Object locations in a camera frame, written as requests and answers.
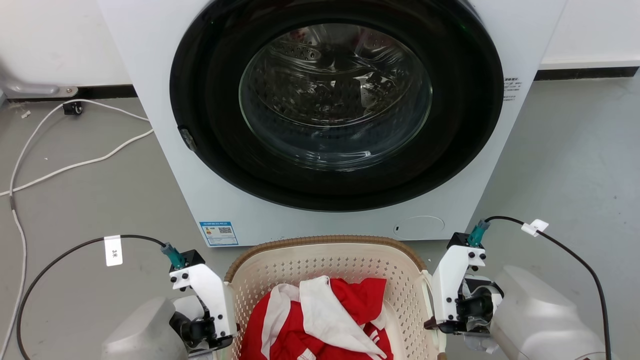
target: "white wall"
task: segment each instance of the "white wall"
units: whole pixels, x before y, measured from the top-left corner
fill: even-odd
[[[0,0],[0,34],[0,60],[23,81],[131,83],[95,0]]]
[[[640,0],[569,0],[541,69],[640,65]]]
[[[640,0],[569,0],[543,68],[640,65],[639,19]],[[24,81],[131,82],[95,0],[2,0],[0,33],[0,60]]]

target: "brown basket rim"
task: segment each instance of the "brown basket rim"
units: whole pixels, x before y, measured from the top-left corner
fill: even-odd
[[[275,250],[275,249],[283,249],[286,247],[317,245],[317,244],[324,244],[324,243],[356,243],[356,244],[386,245],[394,249],[400,250],[401,252],[404,252],[404,254],[407,255],[415,263],[415,266],[417,266],[420,271],[427,270],[427,265],[420,258],[420,256],[418,256],[415,253],[415,251],[413,251],[413,249],[411,249],[409,246],[405,245],[404,243],[401,243],[400,241],[394,240],[392,238],[386,238],[383,236],[364,236],[364,235],[307,236],[304,238],[293,238],[293,239],[286,239],[286,240],[270,241],[268,243],[263,243],[263,244],[256,245],[249,248],[242,255],[238,256],[238,258],[231,264],[225,276],[225,281],[231,283],[240,266],[242,266],[242,264],[244,264],[244,262],[249,260],[252,256],[260,254],[261,252]]]

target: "blue sticker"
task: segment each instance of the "blue sticker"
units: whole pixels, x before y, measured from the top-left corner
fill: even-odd
[[[229,221],[201,221],[200,227],[207,246],[238,245],[236,232]]]

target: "circular panel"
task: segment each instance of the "circular panel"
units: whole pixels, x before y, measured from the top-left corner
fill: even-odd
[[[239,102],[277,156],[352,171],[388,159],[420,131],[431,82],[400,41],[364,26],[318,24],[267,43],[244,71]]]
[[[428,215],[404,219],[394,227],[394,234],[403,240],[424,240],[444,229],[441,218]]]

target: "red and white shirt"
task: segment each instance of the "red and white shirt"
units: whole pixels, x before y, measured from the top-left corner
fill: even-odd
[[[275,286],[256,304],[239,360],[393,360],[385,331],[386,279],[321,276]]]

